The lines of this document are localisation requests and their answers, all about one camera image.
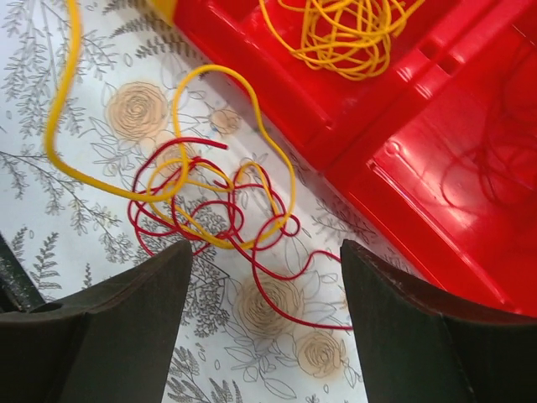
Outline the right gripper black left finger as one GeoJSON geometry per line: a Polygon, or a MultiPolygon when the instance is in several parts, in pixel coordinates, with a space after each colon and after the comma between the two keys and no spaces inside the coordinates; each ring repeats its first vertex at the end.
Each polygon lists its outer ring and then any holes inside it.
{"type": "Polygon", "coordinates": [[[45,302],[1,248],[4,402],[159,402],[192,269],[179,241],[138,266],[45,302]]]}

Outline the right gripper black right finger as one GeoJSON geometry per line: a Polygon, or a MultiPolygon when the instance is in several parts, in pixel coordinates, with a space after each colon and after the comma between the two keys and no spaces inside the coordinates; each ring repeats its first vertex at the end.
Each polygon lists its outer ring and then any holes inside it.
{"type": "Polygon", "coordinates": [[[534,402],[536,320],[443,291],[359,243],[341,272],[370,402],[534,402]]]}

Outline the red double plastic bin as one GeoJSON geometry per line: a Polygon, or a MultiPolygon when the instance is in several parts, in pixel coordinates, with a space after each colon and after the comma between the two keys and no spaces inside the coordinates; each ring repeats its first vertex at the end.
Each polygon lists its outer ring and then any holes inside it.
{"type": "Polygon", "coordinates": [[[535,2],[427,1],[364,81],[293,58],[255,1],[180,1],[174,21],[429,282],[535,315],[535,2]]]}

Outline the yellow plastic bin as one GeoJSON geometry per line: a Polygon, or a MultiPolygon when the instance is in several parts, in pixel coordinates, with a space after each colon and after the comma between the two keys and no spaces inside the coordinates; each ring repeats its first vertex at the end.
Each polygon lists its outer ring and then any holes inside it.
{"type": "Polygon", "coordinates": [[[174,21],[176,0],[148,0],[148,4],[167,23],[174,21]]]}

